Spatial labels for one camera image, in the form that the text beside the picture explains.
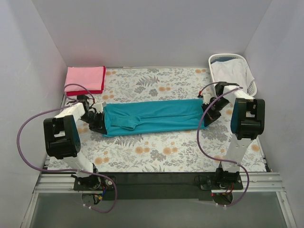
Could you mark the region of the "floral table mat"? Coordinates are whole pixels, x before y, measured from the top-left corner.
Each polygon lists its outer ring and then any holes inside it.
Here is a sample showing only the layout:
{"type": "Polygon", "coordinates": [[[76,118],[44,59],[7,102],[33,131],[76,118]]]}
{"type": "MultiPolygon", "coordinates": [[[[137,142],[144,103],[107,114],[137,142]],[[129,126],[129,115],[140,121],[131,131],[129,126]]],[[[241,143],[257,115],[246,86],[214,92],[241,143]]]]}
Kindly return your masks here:
{"type": "MultiPolygon", "coordinates": [[[[121,68],[107,69],[104,91],[98,102],[132,103],[193,99],[199,90],[211,93],[211,75],[206,68],[121,68]]],[[[103,137],[77,122],[81,151],[101,172],[203,172],[215,171],[231,141],[233,106],[207,129],[103,137]]]]}

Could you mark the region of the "teal t shirt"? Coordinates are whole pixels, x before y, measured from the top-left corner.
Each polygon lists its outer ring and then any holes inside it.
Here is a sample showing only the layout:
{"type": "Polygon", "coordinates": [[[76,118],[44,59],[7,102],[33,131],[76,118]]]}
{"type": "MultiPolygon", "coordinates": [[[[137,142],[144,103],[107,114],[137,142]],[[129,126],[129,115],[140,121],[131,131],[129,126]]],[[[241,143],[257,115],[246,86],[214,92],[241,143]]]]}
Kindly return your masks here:
{"type": "Polygon", "coordinates": [[[195,130],[202,105],[202,99],[107,104],[103,137],[195,130]]]}

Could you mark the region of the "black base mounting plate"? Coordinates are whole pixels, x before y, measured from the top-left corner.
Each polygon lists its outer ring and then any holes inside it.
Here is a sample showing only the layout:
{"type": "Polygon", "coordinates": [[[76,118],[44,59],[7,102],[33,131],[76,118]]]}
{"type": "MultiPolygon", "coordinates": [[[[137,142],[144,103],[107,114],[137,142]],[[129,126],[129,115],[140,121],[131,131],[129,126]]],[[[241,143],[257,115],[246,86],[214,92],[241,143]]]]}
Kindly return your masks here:
{"type": "Polygon", "coordinates": [[[199,199],[211,201],[211,192],[242,190],[238,176],[226,180],[216,172],[106,172],[116,184],[119,200],[199,199]]]}

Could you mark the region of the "aluminium frame rail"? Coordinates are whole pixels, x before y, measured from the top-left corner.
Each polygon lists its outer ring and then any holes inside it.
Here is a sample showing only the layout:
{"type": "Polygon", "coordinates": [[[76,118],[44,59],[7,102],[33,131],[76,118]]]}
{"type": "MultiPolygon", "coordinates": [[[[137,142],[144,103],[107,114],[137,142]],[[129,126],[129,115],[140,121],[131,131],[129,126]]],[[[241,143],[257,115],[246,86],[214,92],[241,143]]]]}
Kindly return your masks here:
{"type": "Polygon", "coordinates": [[[200,173],[116,173],[118,191],[93,204],[64,173],[42,174],[24,228],[295,228],[278,173],[250,174],[246,193],[204,190],[200,173]]]}

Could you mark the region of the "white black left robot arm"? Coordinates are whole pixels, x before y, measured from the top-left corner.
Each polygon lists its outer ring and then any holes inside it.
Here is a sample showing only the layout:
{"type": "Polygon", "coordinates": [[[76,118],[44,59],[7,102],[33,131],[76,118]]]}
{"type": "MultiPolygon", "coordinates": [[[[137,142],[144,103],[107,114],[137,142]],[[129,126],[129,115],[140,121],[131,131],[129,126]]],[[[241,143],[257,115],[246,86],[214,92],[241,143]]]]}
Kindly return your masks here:
{"type": "Polygon", "coordinates": [[[81,152],[81,141],[76,126],[81,120],[88,124],[89,130],[106,134],[105,103],[89,104],[86,95],[77,96],[78,103],[72,104],[53,118],[43,122],[45,145],[48,156],[63,160],[75,170],[76,182],[90,190],[101,186],[102,178],[96,175],[98,169],[81,152]]]}

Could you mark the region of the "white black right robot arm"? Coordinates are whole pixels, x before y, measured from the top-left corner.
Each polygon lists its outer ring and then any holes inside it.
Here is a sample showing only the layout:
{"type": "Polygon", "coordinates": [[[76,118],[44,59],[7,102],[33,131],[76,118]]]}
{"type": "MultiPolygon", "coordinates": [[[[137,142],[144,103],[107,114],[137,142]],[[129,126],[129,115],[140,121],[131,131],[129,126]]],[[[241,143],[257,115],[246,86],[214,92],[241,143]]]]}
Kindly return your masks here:
{"type": "Polygon", "coordinates": [[[236,83],[213,82],[208,86],[215,87],[216,97],[207,98],[199,92],[198,97],[203,98],[203,116],[200,124],[209,126],[221,117],[221,110],[229,103],[233,104],[230,121],[232,138],[225,159],[213,158],[219,161],[213,182],[221,189],[232,187],[240,182],[239,170],[245,152],[249,145],[263,133],[265,128],[264,99],[254,98],[236,83]]]}

